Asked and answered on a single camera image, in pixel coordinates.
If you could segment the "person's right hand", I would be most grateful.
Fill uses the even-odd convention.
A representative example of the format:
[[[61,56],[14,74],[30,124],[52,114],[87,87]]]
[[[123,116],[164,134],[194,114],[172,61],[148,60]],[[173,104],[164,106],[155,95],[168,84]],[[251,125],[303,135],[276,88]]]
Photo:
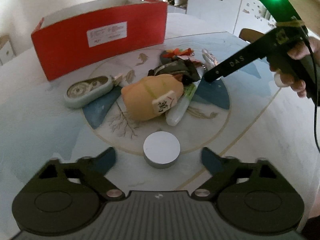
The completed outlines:
[[[300,97],[317,105],[319,100],[319,39],[294,36],[278,40],[271,38],[267,61],[279,82],[291,87]]]

